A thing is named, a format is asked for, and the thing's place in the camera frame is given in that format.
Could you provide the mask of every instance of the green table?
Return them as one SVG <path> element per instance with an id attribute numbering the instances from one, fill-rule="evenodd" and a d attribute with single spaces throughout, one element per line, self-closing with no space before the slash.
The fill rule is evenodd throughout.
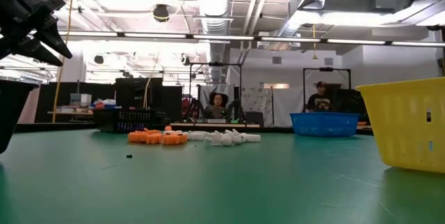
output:
<path id="1" fill-rule="evenodd" d="M 0 223 L 445 221 L 445 175 L 389 168 L 373 137 L 263 134 L 237 147 L 126 138 L 15 134 L 0 155 Z"/>

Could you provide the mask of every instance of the ceiling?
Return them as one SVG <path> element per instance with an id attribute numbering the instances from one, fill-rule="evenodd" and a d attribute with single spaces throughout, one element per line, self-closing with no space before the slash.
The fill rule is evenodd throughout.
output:
<path id="1" fill-rule="evenodd" d="M 153 18 L 153 10 L 156 4 L 168 5 L 170 19 L 166 23 L 159 23 Z M 271 32 L 278 30 L 288 16 L 289 0 L 265 0 L 261 9 L 261 15 L 254 27 L 254 33 L 260 31 Z M 230 34 L 240 34 L 243 30 L 246 14 L 250 0 L 231 0 L 230 17 L 233 19 L 230 24 Z M 127 32 L 162 32 L 162 33 L 201 33 L 201 21 L 195 16 L 200 15 L 198 0 L 74 0 L 72 11 L 72 31 L 127 31 Z M 54 14 L 59 19 L 60 30 L 67 30 L 69 21 L 69 7 L 66 5 Z M 300 27 L 298 33 L 301 36 L 312 37 L 312 28 Z M 379 32 L 377 38 L 391 37 L 391 33 L 403 37 L 404 40 L 419 40 L 419 35 L 425 34 L 423 27 L 405 28 L 371 28 L 357 26 L 333 26 L 325 24 L 315 25 L 316 37 L 330 38 L 376 38 L 375 30 Z M 153 67 L 156 56 L 160 58 L 157 67 L 162 70 L 185 70 L 178 56 L 185 54 L 193 61 L 206 61 L 207 43 L 158 43 L 158 42 L 113 42 L 113 41 L 88 41 L 84 42 L 87 54 L 86 63 L 88 69 L 98 68 L 129 68 L 136 70 L 146 70 Z M 340 51 L 342 46 L 320 45 L 319 50 Z M 313 49 L 313 44 L 302 44 L 300 50 L 307 51 Z M 107 58 L 125 58 L 124 63 L 114 62 L 114 64 L 97 65 L 94 62 L 96 55 L 108 56 Z M 15 56 L 2 60 L 1 65 L 25 67 L 39 65 L 33 63 L 28 58 Z M 48 77 L 48 72 L 34 72 L 36 75 Z M 107 74 L 104 79 L 112 79 L 120 76 L 120 73 Z M 103 74 L 93 73 L 88 75 L 91 79 L 103 79 Z"/>

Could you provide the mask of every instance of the blue basket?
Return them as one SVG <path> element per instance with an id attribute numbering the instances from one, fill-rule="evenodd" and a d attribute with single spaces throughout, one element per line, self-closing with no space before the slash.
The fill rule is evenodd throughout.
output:
<path id="1" fill-rule="evenodd" d="M 304 136 L 353 136 L 358 113 L 291 113 L 293 131 Z"/>

